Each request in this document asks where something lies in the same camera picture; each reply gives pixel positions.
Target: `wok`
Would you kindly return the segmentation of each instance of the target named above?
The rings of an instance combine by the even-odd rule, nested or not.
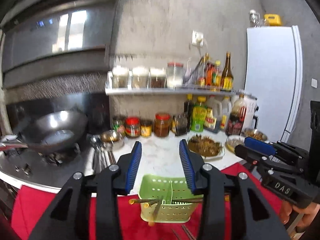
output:
[[[0,143],[0,150],[31,148],[49,154],[72,147],[83,135],[87,125],[85,114],[75,111],[60,111],[47,114],[28,124],[20,134],[22,143]]]

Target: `plate of food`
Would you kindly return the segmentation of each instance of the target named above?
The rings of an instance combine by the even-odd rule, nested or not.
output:
[[[245,137],[240,135],[230,135],[227,138],[226,146],[231,152],[235,152],[235,147],[239,144],[244,145]]]
[[[258,141],[265,142],[268,140],[268,137],[263,132],[260,132],[257,129],[246,128],[246,129],[244,129],[243,133],[246,137],[251,137],[251,138],[256,139]]]
[[[198,153],[205,160],[221,159],[225,152],[221,142],[211,139],[209,136],[194,135],[188,140],[189,150]]]

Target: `wall shelf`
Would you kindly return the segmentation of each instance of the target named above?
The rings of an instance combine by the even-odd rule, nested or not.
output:
[[[112,73],[111,71],[108,73],[107,82],[105,85],[105,93],[106,95],[186,95],[186,94],[193,94],[193,95],[219,95],[219,96],[233,96],[238,95],[238,91],[225,91],[220,90],[218,87],[206,86],[200,87],[197,85],[183,85],[182,87],[175,87],[175,88],[150,88],[149,82],[146,88],[133,88],[131,85],[132,73],[129,72],[129,82],[126,88],[113,88],[112,87]]]

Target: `stove knob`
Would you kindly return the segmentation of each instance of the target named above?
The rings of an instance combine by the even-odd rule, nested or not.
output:
[[[29,175],[31,175],[31,169],[30,169],[30,167],[29,167],[29,165],[26,163],[25,165],[24,165],[24,167],[23,167],[23,172],[25,173],[25,174],[27,174],[28,176]]]

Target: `human hand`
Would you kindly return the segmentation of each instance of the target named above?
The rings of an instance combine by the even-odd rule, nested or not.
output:
[[[320,205],[317,203],[311,203],[307,208],[300,209],[300,208],[297,208],[296,206],[292,206],[289,202],[283,200],[279,217],[281,222],[286,224],[289,221],[292,210],[294,210],[297,213],[303,213],[305,215],[299,221],[299,223],[297,224],[297,227],[306,228],[310,226],[311,222],[314,220],[315,216],[317,215],[319,209],[320,209]]]

